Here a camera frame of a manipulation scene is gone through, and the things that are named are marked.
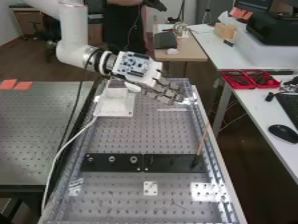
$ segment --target white robotic arm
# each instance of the white robotic arm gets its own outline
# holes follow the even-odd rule
[[[25,0],[61,20],[62,41],[57,54],[62,62],[140,86],[144,93],[167,104],[183,102],[180,87],[162,76],[163,64],[134,52],[112,54],[88,45],[88,8],[82,0]]]

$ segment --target black device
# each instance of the black device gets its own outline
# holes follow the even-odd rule
[[[163,32],[155,35],[155,49],[178,48],[178,40],[174,32]]]
[[[297,144],[298,143],[298,134],[296,131],[285,125],[273,125],[269,127],[269,131],[273,135],[279,138],[284,139],[285,141]]]
[[[251,12],[268,12],[273,4],[273,0],[237,0],[236,7]]]
[[[247,29],[267,45],[298,46],[298,14],[255,13]]]
[[[287,114],[298,129],[298,95],[291,94],[276,94],[277,100],[283,105]]]

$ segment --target person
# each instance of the person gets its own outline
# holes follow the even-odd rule
[[[107,0],[103,39],[108,49],[147,53],[147,7],[167,11],[160,0]]]

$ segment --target black bar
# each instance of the black bar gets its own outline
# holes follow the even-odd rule
[[[144,171],[148,173],[206,173],[203,157],[194,165],[195,154],[147,154]]]
[[[87,153],[83,172],[142,172],[143,154]]]

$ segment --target white table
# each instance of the white table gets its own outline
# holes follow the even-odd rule
[[[236,69],[289,70],[289,66],[256,66],[241,55],[236,47],[231,47],[224,43],[224,40],[214,33],[215,28],[207,24],[190,26],[190,28],[194,30],[194,35],[219,71]]]
[[[293,75],[289,76],[275,76],[279,81],[289,81],[295,78]],[[223,119],[225,116],[227,107],[229,104],[229,98],[232,93],[235,93],[248,115],[251,116],[256,126],[260,129],[269,145],[272,146],[281,162],[284,163],[293,179],[298,184],[298,145],[292,144],[280,138],[277,138],[268,130],[268,128],[275,124],[283,124],[297,131],[291,118],[284,111],[279,100],[275,98],[272,102],[265,101],[269,92],[279,93],[279,89],[255,89],[255,90],[236,90],[231,88],[229,84],[225,83],[224,97],[219,105],[219,111],[216,116],[216,121],[214,124],[214,132],[217,136]]]

